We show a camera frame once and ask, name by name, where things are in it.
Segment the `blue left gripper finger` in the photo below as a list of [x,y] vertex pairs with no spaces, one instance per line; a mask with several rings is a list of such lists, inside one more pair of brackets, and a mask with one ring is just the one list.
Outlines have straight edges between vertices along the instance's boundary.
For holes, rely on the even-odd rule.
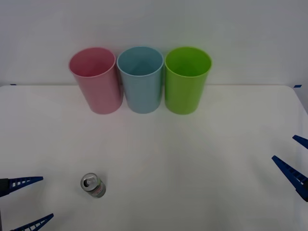
[[24,178],[4,178],[0,179],[0,197],[9,195],[10,193],[19,190],[23,187],[39,182],[44,178],[39,177],[24,177]]
[[47,222],[49,222],[54,217],[54,214],[51,213],[43,218],[40,218],[36,221],[30,222],[26,225],[13,229],[11,231],[39,231]]

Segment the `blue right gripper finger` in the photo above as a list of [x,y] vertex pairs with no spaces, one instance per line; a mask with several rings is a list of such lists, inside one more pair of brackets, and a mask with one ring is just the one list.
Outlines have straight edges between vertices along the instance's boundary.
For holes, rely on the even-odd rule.
[[295,140],[296,142],[298,142],[299,144],[301,144],[302,146],[304,146],[306,149],[308,149],[308,139],[305,139],[303,137],[300,137],[298,135],[294,135],[292,137],[293,140]]
[[295,191],[304,201],[308,201],[308,178],[295,170],[293,167],[282,161],[277,156],[273,156],[272,160],[280,171],[286,176],[290,183],[294,186]]

